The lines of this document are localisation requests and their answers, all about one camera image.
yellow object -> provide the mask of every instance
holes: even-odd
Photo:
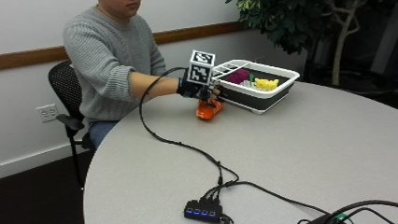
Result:
[[[279,83],[279,79],[270,80],[270,79],[256,78],[255,81],[256,81],[256,88],[263,91],[275,90]]]

pink object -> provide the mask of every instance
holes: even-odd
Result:
[[[246,69],[239,69],[228,77],[227,81],[240,84],[244,80],[248,80],[251,72]]]

jeans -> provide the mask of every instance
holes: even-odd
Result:
[[[104,137],[115,127],[119,121],[95,121],[89,124],[90,139],[96,148],[99,148]]]

sleeve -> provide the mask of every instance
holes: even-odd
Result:
[[[147,30],[148,38],[151,41],[151,74],[155,76],[162,76],[166,73],[164,58],[162,56],[159,45],[155,41],[152,29],[143,17],[140,17],[140,20],[143,22],[144,28]]]
[[[65,45],[75,69],[98,93],[110,99],[132,102],[130,73],[135,68],[120,65],[100,32],[83,22],[74,23],[65,30]]]
[[[151,51],[151,73],[156,76],[162,76],[166,73],[164,58],[155,40]]]

wooden chair rail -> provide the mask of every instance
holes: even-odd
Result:
[[[172,43],[211,35],[223,35],[243,31],[243,25],[238,21],[206,25],[200,27],[184,28],[179,30],[155,33],[158,44]],[[38,63],[50,63],[67,60],[65,46],[34,49],[7,54],[0,54],[0,69],[27,66]]]

